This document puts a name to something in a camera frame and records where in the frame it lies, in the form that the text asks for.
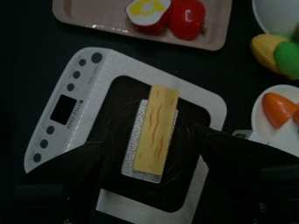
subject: dark background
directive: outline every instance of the dark background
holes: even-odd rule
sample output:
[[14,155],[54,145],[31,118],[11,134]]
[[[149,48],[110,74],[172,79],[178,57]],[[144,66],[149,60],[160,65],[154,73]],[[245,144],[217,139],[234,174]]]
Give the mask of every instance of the dark background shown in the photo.
[[[208,52],[62,24],[51,15],[50,0],[0,0],[0,223],[23,175],[23,153],[34,126],[62,69],[81,48],[110,48],[216,93],[228,107],[222,130],[229,134],[250,129],[250,109],[266,88],[276,84],[299,87],[297,80],[257,64],[249,41],[261,31],[250,1],[232,1],[226,42],[220,50]],[[226,207],[233,202],[217,181],[217,174],[210,174],[209,190],[202,194],[209,201],[204,223],[225,223],[234,217],[233,208]]]

